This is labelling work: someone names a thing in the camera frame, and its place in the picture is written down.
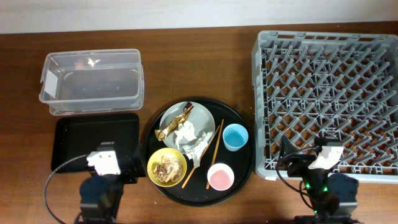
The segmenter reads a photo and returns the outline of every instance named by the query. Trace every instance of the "clear plastic container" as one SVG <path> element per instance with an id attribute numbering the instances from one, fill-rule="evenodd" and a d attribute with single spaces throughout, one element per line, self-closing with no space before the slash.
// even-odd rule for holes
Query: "clear plastic container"
<path id="1" fill-rule="evenodd" d="M 52 115 L 138 110 L 144 104 L 144 71 L 136 49 L 48 54 L 39 100 Z"/>

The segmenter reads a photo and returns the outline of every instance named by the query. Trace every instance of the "gray plate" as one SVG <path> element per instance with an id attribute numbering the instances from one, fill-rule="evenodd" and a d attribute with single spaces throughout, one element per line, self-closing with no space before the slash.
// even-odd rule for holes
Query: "gray plate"
<path id="1" fill-rule="evenodd" d="M 211 115 L 210 111 L 206 109 L 204 106 L 199 103 L 191 102 L 193 104 L 193 109 L 191 114 L 188 117 L 188 121 L 193 124 L 195 128 L 195 136 L 200 138 L 203 132 L 215 131 L 216 126 L 214 123 L 213 115 Z M 160 120 L 160 129 L 164 129 L 176 116 L 183 113 L 183 108 L 187 104 L 187 102 L 180 102 L 171 106 L 167 111 L 163 114 L 162 119 Z M 166 139 L 163 140 L 164 144 L 167 147 L 171 147 L 176 149 L 177 146 L 174 144 L 175 141 L 175 133 L 171 133 Z M 182 146 L 186 144 L 194 144 L 197 139 L 192 142 L 187 141 L 183 138 L 180 141 L 180 151 L 184 154 L 185 152 L 182 149 Z"/>

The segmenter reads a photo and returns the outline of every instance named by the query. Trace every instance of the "blue cup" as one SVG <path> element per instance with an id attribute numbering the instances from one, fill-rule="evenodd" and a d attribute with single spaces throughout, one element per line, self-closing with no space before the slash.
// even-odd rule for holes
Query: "blue cup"
<path id="1" fill-rule="evenodd" d="M 231 152 L 242 148 L 248 142 L 248 139 L 248 131 L 240 124 L 230 124 L 224 129 L 224 145 Z"/>

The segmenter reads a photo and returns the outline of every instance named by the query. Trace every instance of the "white wall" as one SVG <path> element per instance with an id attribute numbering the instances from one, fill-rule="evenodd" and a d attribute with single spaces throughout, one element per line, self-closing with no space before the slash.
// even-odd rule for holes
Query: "white wall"
<path id="1" fill-rule="evenodd" d="M 398 0 L 0 0 L 0 33 L 397 20 Z"/>

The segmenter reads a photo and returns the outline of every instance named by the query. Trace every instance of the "yellow bowl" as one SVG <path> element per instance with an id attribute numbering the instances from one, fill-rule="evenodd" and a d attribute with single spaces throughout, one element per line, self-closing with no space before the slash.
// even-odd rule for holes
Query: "yellow bowl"
<path id="1" fill-rule="evenodd" d="M 155 170 L 156 165 L 158 163 L 160 163 L 162 156 L 173 156 L 180 160 L 180 164 L 182 166 L 182 175 L 179 179 L 165 184 L 156 178 L 154 170 Z M 173 187 L 174 185 L 178 184 L 184 178 L 185 173 L 187 172 L 187 161 L 185 160 L 185 157 L 183 156 L 183 154 L 181 154 L 181 152 L 178 152 L 176 149 L 163 148 L 163 149 L 159 149 L 158 151 L 153 153 L 153 155 L 151 155 L 151 157 L 149 158 L 149 161 L 148 161 L 147 171 L 148 171 L 148 176 L 149 176 L 150 180 L 153 183 L 155 183 L 156 185 L 161 186 L 161 187 Z"/>

